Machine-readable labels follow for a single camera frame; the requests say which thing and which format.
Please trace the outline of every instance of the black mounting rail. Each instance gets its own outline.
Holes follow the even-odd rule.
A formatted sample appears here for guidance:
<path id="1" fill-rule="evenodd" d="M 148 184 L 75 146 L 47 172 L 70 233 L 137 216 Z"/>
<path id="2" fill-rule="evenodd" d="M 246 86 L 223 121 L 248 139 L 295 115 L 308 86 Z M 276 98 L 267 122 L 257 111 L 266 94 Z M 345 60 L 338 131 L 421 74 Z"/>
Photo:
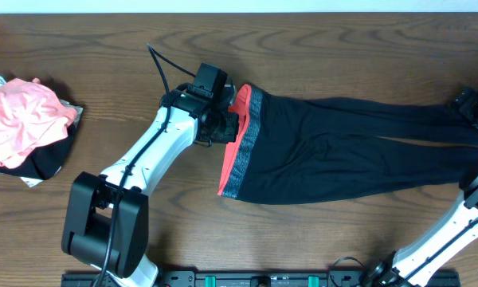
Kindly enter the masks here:
<path id="1" fill-rule="evenodd" d="M 193 271 L 170 271 L 158 277 L 159 287 L 353 287 L 363 271 L 340 270 L 328 273 L 200 273 Z M 96 274 L 64 274 L 61 287 L 90 287 Z M 119 287 L 110 278 L 105 278 L 103 287 Z M 457 272 L 438 271 L 427 287 L 460 287 Z"/>

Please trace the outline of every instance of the green clamp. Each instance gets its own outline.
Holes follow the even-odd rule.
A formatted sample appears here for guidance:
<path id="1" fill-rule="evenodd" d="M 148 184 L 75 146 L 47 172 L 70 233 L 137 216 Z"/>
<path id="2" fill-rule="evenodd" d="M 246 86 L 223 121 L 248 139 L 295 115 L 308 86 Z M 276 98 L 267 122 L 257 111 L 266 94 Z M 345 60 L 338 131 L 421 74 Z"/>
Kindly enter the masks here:
<path id="1" fill-rule="evenodd" d="M 216 277 L 206 276 L 206 287 L 216 287 Z"/>
<path id="2" fill-rule="evenodd" d="M 319 278 L 317 276 L 308 276 L 308 287 L 319 287 Z"/>

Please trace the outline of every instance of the pink cloth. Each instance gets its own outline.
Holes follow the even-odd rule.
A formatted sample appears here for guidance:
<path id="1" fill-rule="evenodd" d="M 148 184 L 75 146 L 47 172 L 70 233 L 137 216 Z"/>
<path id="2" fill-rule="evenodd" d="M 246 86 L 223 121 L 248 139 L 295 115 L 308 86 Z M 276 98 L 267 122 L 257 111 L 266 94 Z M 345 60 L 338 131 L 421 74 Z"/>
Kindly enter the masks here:
<path id="1" fill-rule="evenodd" d="M 0 167 L 19 167 L 36 148 L 67 137 L 76 110 L 39 84 L 14 79 L 0 87 Z"/>
<path id="2" fill-rule="evenodd" d="M 232 172 L 233 163 L 236 161 L 242 138 L 245 136 L 249 126 L 249 102 L 252 98 L 252 87 L 243 85 L 236 96 L 236 102 L 229 107 L 229 112 L 235 112 L 239 115 L 239 128 L 236 141 L 226 144 L 225 158 L 223 159 L 223 167 L 221 168 L 220 185 L 217 194 L 221 195 L 225 189 L 226 183 L 229 181 L 230 172 Z"/>

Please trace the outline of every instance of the white wall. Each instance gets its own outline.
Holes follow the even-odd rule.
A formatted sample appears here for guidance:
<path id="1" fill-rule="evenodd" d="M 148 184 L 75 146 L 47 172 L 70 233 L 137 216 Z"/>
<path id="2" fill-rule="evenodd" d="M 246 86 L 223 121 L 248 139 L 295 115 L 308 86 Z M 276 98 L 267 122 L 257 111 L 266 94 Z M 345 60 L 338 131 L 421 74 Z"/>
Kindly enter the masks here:
<path id="1" fill-rule="evenodd" d="M 478 12 L 478 0 L 0 0 L 0 13 L 176 12 Z"/>

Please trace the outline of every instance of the gray waistband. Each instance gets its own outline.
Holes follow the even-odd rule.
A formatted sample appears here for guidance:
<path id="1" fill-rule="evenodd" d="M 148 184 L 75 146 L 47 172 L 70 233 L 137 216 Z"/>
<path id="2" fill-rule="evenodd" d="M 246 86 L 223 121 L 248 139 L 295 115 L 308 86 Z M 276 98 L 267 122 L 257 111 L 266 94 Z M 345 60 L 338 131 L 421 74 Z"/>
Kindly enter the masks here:
<path id="1" fill-rule="evenodd" d="M 229 180 L 227 181 L 221 196 L 235 199 L 239 189 L 241 188 L 253 146 L 257 140 L 258 132 L 261 129 L 261 105 L 262 91 L 252 87 L 252 95 L 249 100 L 248 128 L 246 129 L 246 133 L 243 135 L 241 143 L 239 144 L 236 160 L 233 162 Z"/>

